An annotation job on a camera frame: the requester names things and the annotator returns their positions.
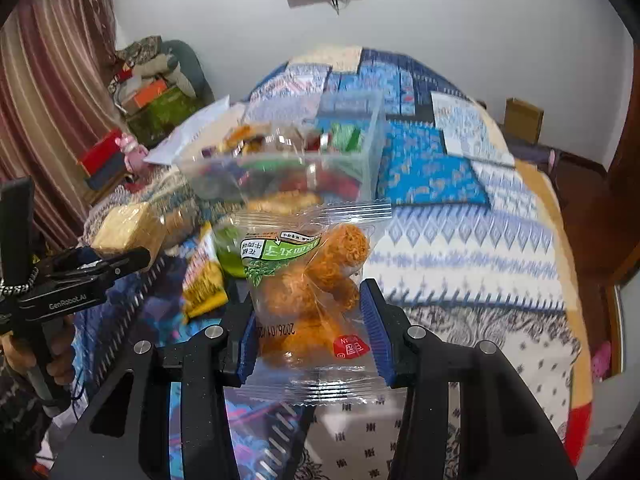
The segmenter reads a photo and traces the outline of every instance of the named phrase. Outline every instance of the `fried snack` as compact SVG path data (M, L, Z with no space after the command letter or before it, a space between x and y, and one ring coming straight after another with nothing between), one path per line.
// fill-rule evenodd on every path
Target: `fried snack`
M322 290L329 291L344 279L342 269L331 253L317 250L305 267L305 274Z
M338 319L331 316L301 318L295 323L295 332L287 336L260 339L260 355L270 364L304 364L319 352L334 353L334 341L345 330Z
M355 225L341 224L331 229L305 267L306 275L322 290L330 292L337 282L364 264L369 242Z
M339 265L359 267L369 254L369 241L359 227L340 224L326 234L322 248L332 254Z
M319 205L322 199L315 193L282 191L246 203L248 211L261 211L278 215L291 215L311 206Z
M264 304L275 316L316 316L318 307L311 280L301 264L292 264L260 284Z
M358 286L349 278L335 284L331 294L342 311L351 310L360 301Z
M295 325L295 333L284 338L280 351L296 360L313 357L323 349L334 352L334 341L342 335L338 320L322 316L302 319Z

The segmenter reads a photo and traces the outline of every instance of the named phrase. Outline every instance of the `bed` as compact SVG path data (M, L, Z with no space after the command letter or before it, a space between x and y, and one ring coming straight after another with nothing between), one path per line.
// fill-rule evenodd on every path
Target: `bed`
M498 344L577 463L588 430L592 390L572 252L548 178L535 166L513 160L487 112L415 59L361 47L323 47L281 65L247 97L246 111L260 118L273 96L380 88L388 131L378 195L396 206L364 277L376 278L390 303L402 306L412 322L441 338L466 345L488 338ZM414 164L426 150L431 150L429 165L421 167L420 177L438 183L429 189L406 182L412 172L402 166ZM217 321L210 317L181 325L179 284L190 246L192 240L177 256L164 256L155 285L148 286L143 297L134 294L139 305L115 315L132 318L129 342L146 338L168 344ZM88 316L76 321L79 334L100 332L100 316ZM84 380L93 381L85 384L89 392L108 371L104 360L95 358L113 353L104 345L99 339L82 344L82 355L91 356L78 363ZM296 469L300 478L309 479L386 476L404 391L367 404L318 406L313 413L279 402L248 402L234 392L228 395L242 478L274 478ZM174 478L181 476L178 400L174 389ZM449 404L446 478L454 478L460 428L456 384L450 385ZM296 430L307 423L299 450L294 449L294 438L274 438L277 431L300 434ZM285 445L282 453L278 447Z

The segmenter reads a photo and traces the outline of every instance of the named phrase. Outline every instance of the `green label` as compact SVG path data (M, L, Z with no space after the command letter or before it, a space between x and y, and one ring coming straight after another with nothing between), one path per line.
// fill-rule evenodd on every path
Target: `green label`
M240 245L244 272L258 286L263 276L273 276L276 270L289 263L288 260L307 254L319 243L320 235L309 237L296 232L281 232L275 239L245 238Z
M260 259L289 260L290 258L297 258L315 248L319 242L320 238L316 238L316 240L302 245L294 245L281 240L265 240L264 251Z

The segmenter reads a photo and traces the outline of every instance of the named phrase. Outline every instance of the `curtain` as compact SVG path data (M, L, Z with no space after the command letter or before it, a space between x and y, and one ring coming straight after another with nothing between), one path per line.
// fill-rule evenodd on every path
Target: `curtain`
M34 223L53 248L74 245L88 213L76 161L122 127L101 77L98 53L113 51L113 31L97 25L105 7L21 0L0 30L0 180L32 176Z

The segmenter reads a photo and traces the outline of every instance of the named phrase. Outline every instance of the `packaged bread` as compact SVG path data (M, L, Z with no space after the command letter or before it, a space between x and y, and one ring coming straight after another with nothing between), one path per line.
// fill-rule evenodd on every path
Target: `packaged bread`
M185 241L193 233L197 217L198 206L193 198L164 213L160 217L166 229L162 248L169 249Z
M148 202L113 208L104 219L98 234L91 243L100 256L114 256L144 247L151 255L151 267L164 242L166 228Z

